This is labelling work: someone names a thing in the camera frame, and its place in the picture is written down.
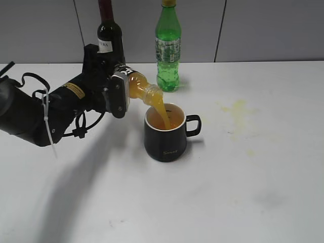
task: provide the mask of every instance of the bottle cap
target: bottle cap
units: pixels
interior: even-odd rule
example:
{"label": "bottle cap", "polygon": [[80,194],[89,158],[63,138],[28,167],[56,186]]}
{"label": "bottle cap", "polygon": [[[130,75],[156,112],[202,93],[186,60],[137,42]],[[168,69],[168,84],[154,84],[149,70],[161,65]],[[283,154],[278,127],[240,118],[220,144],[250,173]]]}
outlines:
{"label": "bottle cap", "polygon": [[162,0],[163,7],[174,7],[176,5],[176,0]]}

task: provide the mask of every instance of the sticker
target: sticker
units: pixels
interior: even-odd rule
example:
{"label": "sticker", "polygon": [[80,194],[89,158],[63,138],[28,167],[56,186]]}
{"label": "sticker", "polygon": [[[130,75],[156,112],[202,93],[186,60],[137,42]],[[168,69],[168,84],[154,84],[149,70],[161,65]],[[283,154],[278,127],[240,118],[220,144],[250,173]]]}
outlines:
{"label": "sticker", "polygon": [[159,62],[173,63],[180,60],[181,41],[180,38],[166,42],[155,39],[156,59]]}
{"label": "sticker", "polygon": [[107,53],[112,52],[112,43],[111,41],[104,41],[101,39],[98,39],[99,42],[99,53]]}
{"label": "sticker", "polygon": [[136,71],[124,64],[118,64],[115,66],[114,72],[121,72],[121,73],[129,76],[131,73],[136,72]]}
{"label": "sticker", "polygon": [[63,85],[63,87],[68,88],[69,90],[71,90],[79,99],[84,98],[84,96],[86,96],[86,94],[83,92],[83,90],[75,84],[72,83],[66,83]]}

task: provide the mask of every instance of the wine bottle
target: wine bottle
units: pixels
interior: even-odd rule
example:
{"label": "wine bottle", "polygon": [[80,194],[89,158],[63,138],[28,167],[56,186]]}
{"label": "wine bottle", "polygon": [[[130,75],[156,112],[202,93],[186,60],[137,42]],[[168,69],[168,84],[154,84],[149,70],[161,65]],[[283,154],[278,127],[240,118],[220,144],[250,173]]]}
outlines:
{"label": "wine bottle", "polygon": [[99,53],[109,65],[125,63],[122,30],[114,21],[111,0],[98,0],[98,4],[102,21],[97,31]]}

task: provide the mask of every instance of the wine bottle label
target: wine bottle label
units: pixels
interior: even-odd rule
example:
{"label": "wine bottle label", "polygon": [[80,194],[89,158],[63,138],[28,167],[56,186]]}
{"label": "wine bottle label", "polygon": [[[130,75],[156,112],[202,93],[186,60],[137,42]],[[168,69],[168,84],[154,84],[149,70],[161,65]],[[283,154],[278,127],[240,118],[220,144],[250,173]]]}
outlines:
{"label": "wine bottle label", "polygon": [[98,39],[99,42],[99,52],[100,53],[107,53],[107,52],[112,52],[112,44],[111,41],[105,41]]}
{"label": "wine bottle label", "polygon": [[133,72],[137,72],[134,69],[126,66],[125,64],[117,64],[114,68],[114,72],[121,72],[127,76],[132,74]]}
{"label": "wine bottle label", "polygon": [[181,41],[179,39],[166,42],[155,39],[156,59],[159,62],[173,63],[180,60]]}

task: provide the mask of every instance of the juice stain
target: juice stain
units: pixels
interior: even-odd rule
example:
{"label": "juice stain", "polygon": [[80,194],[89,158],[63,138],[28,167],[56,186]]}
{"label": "juice stain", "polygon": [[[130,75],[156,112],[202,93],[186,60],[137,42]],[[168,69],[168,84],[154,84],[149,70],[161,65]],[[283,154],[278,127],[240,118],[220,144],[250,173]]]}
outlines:
{"label": "juice stain", "polygon": [[221,106],[221,110],[228,112],[234,123],[234,130],[231,131],[231,139],[236,140],[236,135],[241,134],[247,127],[247,115],[254,114],[256,110],[247,109],[246,100],[237,100],[233,103],[232,107]]}

